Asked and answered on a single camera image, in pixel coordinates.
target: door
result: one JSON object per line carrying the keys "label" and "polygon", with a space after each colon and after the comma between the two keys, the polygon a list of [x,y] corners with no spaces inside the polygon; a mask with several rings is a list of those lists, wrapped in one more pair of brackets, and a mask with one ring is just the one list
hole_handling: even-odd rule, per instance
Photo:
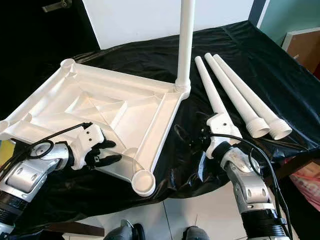
{"label": "door", "polygon": [[82,1],[69,0],[67,8],[43,10],[58,1],[1,3],[0,120],[56,71],[63,59],[99,50]]}

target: vertical white pole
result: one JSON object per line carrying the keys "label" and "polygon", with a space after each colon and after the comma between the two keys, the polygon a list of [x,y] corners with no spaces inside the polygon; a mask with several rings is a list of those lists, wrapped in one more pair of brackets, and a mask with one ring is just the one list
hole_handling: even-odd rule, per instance
{"label": "vertical white pole", "polygon": [[175,81],[175,89],[180,93],[189,93],[191,89],[189,75],[195,2],[196,0],[181,0],[178,73]]}

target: black tablecloth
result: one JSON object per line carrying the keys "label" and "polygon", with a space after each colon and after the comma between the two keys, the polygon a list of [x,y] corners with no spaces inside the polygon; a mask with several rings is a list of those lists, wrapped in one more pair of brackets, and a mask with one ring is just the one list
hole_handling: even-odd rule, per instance
{"label": "black tablecloth", "polygon": [[[133,42],[74,57],[84,65],[174,83],[179,36]],[[263,148],[274,161],[317,151],[320,147],[320,81],[248,21],[196,31],[190,68],[191,93],[182,101],[173,125],[192,138],[199,136],[199,115],[212,115],[194,58],[219,54],[260,98],[292,127],[290,136],[274,141],[269,135],[252,139],[215,75],[211,78],[234,124],[245,139]],[[173,127],[154,170],[156,189],[150,197],[136,195],[129,183],[98,171],[54,172],[16,225],[29,232],[52,222],[75,221],[127,208],[157,203],[168,197],[187,198],[213,191],[228,182],[219,164],[192,154]]]}

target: door handle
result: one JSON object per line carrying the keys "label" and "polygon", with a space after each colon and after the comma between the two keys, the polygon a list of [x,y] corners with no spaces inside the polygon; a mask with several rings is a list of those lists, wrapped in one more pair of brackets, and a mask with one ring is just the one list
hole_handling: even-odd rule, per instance
{"label": "door handle", "polygon": [[61,0],[60,2],[56,2],[47,6],[43,6],[42,10],[45,13],[57,10],[57,9],[68,9],[72,6],[72,0]]}

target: white plastic frame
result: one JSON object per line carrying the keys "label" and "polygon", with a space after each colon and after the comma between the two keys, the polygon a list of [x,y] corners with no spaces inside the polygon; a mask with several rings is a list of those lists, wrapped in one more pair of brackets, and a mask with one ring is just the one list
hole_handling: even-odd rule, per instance
{"label": "white plastic frame", "polygon": [[[98,125],[114,148],[100,157],[122,158],[98,170],[128,181],[142,197],[156,187],[157,164],[180,102],[190,94],[190,59],[195,0],[181,1],[178,75],[176,84],[75,63],[60,68],[12,114],[0,121],[0,140],[34,143],[83,122]],[[76,139],[74,129],[52,140]]]}

